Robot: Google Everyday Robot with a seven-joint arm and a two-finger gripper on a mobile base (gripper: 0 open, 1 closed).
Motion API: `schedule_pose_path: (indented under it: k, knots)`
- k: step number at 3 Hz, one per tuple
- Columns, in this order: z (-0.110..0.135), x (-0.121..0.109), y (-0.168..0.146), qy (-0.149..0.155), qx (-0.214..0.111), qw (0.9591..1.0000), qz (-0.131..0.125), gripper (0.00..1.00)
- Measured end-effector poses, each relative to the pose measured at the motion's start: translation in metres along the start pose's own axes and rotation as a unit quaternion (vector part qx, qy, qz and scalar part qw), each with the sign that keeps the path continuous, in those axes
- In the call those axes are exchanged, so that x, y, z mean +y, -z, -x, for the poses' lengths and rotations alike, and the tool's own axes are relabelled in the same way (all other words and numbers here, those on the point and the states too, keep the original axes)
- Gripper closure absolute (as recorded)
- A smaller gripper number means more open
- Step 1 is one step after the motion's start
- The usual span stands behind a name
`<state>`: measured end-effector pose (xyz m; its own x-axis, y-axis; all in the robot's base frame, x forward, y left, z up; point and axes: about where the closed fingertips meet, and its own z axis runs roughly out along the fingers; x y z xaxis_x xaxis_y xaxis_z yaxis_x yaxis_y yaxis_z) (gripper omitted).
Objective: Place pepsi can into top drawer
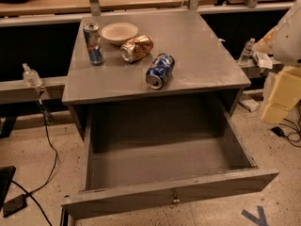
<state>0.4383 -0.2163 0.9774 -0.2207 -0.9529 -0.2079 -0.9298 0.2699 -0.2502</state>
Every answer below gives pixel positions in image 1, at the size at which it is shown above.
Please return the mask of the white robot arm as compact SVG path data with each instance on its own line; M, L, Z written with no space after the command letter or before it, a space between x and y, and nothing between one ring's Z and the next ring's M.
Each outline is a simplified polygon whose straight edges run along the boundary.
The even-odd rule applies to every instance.
M253 50L272 54L284 65L275 76L275 82L261 113L267 124L281 123L301 100L301 0L297 0L287 13Z

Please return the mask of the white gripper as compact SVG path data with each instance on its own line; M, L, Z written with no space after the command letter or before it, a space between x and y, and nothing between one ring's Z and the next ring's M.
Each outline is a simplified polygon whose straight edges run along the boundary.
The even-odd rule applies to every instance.
M261 114L261 121L279 124L301 99L301 69L287 67L279 72L273 86L269 103Z

